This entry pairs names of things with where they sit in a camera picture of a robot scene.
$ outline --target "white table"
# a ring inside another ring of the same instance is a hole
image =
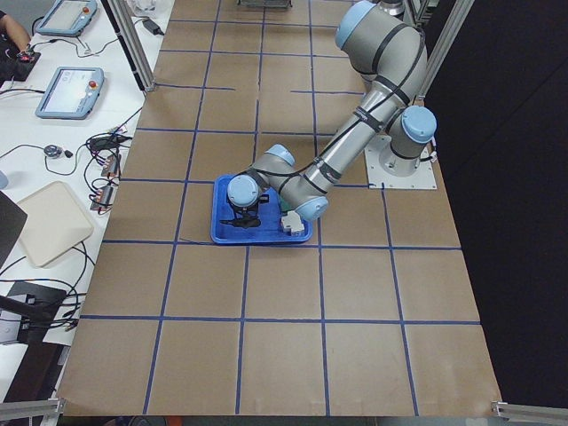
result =
[[[171,8],[174,0],[161,0],[156,11],[154,21],[166,31]],[[136,25],[140,41],[148,58],[150,67],[154,69],[163,37],[151,35],[141,23]],[[48,41],[52,38],[45,35],[35,35],[32,44]],[[80,35],[83,43],[88,44],[92,51],[100,50],[103,45],[116,36],[106,16],[105,10],[99,3],[99,10],[91,24]],[[79,42],[74,38],[68,38],[73,43]],[[131,114],[142,107],[144,94],[139,90],[136,81],[130,71],[130,66],[118,42],[111,43],[98,56],[78,58],[74,46],[56,42],[42,44],[36,47],[36,51],[42,53],[42,57],[36,64],[29,78],[23,83],[15,83],[14,88],[29,88],[45,90],[57,67],[101,67],[105,72],[105,83],[101,95],[91,114],[81,121],[67,120],[44,120],[35,116],[36,107],[41,99],[40,94],[31,92],[14,92],[0,97],[0,123],[2,124],[2,141],[0,142],[0,154],[20,144],[47,146],[50,144],[62,146],[75,153],[76,149],[84,144],[85,140],[95,134],[108,131],[121,124]],[[79,44],[79,53],[84,54],[84,48]],[[10,82],[4,83],[3,90],[11,87]],[[133,117],[127,124],[127,134],[132,136],[136,128],[138,116]],[[128,150],[122,151],[122,166]],[[91,237],[84,241],[89,256],[97,258],[103,234],[107,226],[108,215],[99,216],[91,212],[91,201],[88,198],[89,189],[83,180],[83,171],[91,159],[86,149],[81,149],[78,154],[76,172],[68,177],[58,176],[48,172],[43,164],[44,155],[39,149],[22,147],[0,160],[0,170],[9,178],[10,183],[4,192],[14,201],[19,201],[54,181],[63,181],[68,184],[76,195],[76,198],[84,206],[95,224]],[[71,159],[59,158],[49,160],[50,168],[62,173],[69,172],[75,165],[75,157]],[[100,177],[101,168],[94,162],[87,173],[91,182]],[[24,256],[22,247],[18,243],[5,265]],[[43,268],[34,267],[27,259],[17,263],[1,278],[7,280],[51,278],[74,283],[83,268],[83,255],[75,250],[70,250],[55,261]],[[92,265],[88,265],[87,271],[76,289],[78,292],[86,292],[92,275]],[[40,282],[54,288],[66,286],[56,283]],[[6,295],[10,290],[9,283],[0,283],[0,295]],[[69,308],[58,312],[59,318]],[[45,342],[71,345],[74,331],[66,332],[63,327],[49,330]],[[0,400],[4,400],[6,392],[10,388],[12,379],[20,365],[27,346],[25,344],[0,345]]]

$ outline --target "light blue joint cap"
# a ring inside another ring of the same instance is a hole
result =
[[[402,128],[409,138],[419,144],[427,144],[437,128],[436,117],[425,106],[412,105],[402,113]]]
[[[296,164],[296,160],[294,160],[294,155],[292,155],[289,152],[289,150],[286,149],[286,147],[280,144],[272,145],[271,148],[265,152],[280,157],[282,160],[287,162],[292,167],[294,167],[294,164]]]
[[[323,213],[327,210],[328,205],[329,201],[327,201],[326,197],[317,197],[306,201],[304,204],[299,206],[296,209],[296,213],[300,215],[303,220],[311,222],[323,215]]]
[[[227,197],[237,207],[253,205],[260,195],[255,179],[248,175],[235,176],[227,186]]]
[[[335,33],[335,45],[339,49],[343,48],[355,27],[375,6],[376,4],[363,0],[355,3],[350,10],[345,13],[339,27],[337,28],[337,32]]]

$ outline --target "robotic arm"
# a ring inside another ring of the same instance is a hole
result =
[[[227,200],[234,211],[247,215],[247,209],[257,206],[262,193],[272,187],[300,217],[317,219],[327,209],[326,193],[382,131],[392,137],[381,153],[383,167],[401,177],[414,172],[436,129],[436,119],[428,109],[408,107],[425,75],[423,33],[363,0],[343,17],[335,44],[363,77],[367,95],[303,170],[295,170],[292,154],[275,145],[234,177],[227,187]]]

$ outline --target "blue tray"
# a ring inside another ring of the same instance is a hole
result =
[[[269,201],[258,206],[258,217],[261,225],[257,228],[235,228],[223,225],[221,219],[233,219],[233,209],[226,200],[227,186],[233,175],[223,175],[217,178],[213,188],[213,209],[211,215],[211,239],[217,244],[286,244],[308,241],[312,237],[312,223],[302,221],[304,233],[291,236],[280,228],[280,206],[278,194],[273,189],[266,193]]]

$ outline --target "white mounting plate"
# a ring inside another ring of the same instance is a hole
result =
[[[384,186],[385,189],[438,189],[431,162],[421,162],[418,170],[409,177],[392,176],[385,171],[379,163],[379,153],[389,142],[390,136],[379,135],[365,148],[369,188],[381,189]],[[424,148],[421,157],[426,158],[429,155],[428,148]]]

